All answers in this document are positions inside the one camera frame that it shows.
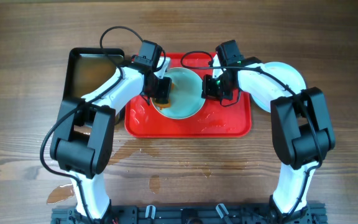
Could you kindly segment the green orange sponge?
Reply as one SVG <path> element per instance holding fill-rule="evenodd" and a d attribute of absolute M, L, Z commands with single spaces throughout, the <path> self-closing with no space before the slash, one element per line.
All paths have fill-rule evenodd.
<path fill-rule="evenodd" d="M 170 94 L 175 88 L 173 82 L 169 84 L 164 84 L 158 89 L 157 96 L 154 98 L 154 103 L 159 108 L 169 108 L 171 107 Z"/>

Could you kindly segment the light blue plate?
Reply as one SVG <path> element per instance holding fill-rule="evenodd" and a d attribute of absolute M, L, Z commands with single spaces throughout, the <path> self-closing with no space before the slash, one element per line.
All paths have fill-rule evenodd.
<path fill-rule="evenodd" d="M 153 99 L 154 108 L 164 117 L 185 119 L 195 115 L 203 107 L 205 99 L 201 97 L 203 81 L 194 71 L 175 67 L 165 73 L 172 79 L 173 88 L 169 94 L 170 103 L 158 105 Z"/>
<path fill-rule="evenodd" d="M 288 85 L 296 94 L 306 89 L 303 77 L 291 65 L 283 62 L 268 62 L 260 63 L 259 66 L 264 72 L 271 74 L 283 84 Z M 258 73 L 257 75 L 252 75 L 251 78 L 250 94 L 255 103 L 267 112 L 270 112 L 270 102 L 272 100 L 276 100 L 281 96 L 292 96 L 288 90 L 266 75 Z"/>

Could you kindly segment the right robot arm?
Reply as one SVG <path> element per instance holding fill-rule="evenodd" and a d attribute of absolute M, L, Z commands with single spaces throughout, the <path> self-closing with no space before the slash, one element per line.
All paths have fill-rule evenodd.
<path fill-rule="evenodd" d="M 234 91 L 243 91 L 270 113 L 272 144 L 282 163 L 270 198 L 271 221 L 304 217 L 312 176 L 336 143 L 323 92 L 308 88 L 291 65 L 244 57 L 235 40 L 218 45 L 208 67 L 213 72 L 203 78 L 202 98 L 231 100 Z"/>

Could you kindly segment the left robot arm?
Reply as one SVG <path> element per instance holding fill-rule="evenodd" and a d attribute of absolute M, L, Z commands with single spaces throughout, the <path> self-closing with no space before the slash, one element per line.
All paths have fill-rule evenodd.
<path fill-rule="evenodd" d="M 130 60 L 117 62 L 112 77 L 80 98 L 65 98 L 56 123 L 45 136 L 50 157 L 58 162 L 55 175 L 68 177 L 77 204 L 54 209 L 55 223 L 114 223 L 116 218 L 105 190 L 103 172 L 110 160 L 115 118 L 131 99 L 146 96 L 167 100 L 172 81 L 164 73 L 169 66 L 164 49 L 148 40 Z"/>

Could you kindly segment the light blue plate top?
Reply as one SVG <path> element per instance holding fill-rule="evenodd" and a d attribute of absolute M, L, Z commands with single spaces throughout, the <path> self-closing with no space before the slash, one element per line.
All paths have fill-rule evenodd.
<path fill-rule="evenodd" d="M 203 81 L 194 71 L 175 67 L 165 73 L 172 79 L 173 88 L 169 94 L 170 103 L 158 105 L 153 99 L 154 108 L 164 117 L 185 119 L 195 115 L 203 107 L 205 99 L 201 97 Z"/>

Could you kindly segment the light blue plate bottom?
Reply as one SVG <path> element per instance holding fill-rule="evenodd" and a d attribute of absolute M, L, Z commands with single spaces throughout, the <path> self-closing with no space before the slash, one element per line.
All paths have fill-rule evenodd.
<path fill-rule="evenodd" d="M 271 74 L 283 84 L 288 85 L 296 94 L 306 89 L 303 77 L 291 65 L 283 62 L 268 62 L 260 63 L 259 66 L 264 72 Z M 251 78 L 250 94 L 255 103 L 267 112 L 270 112 L 270 102 L 272 100 L 276 100 L 281 96 L 292 96 L 288 90 L 266 75 L 258 73 L 257 75 L 252 75 Z"/>

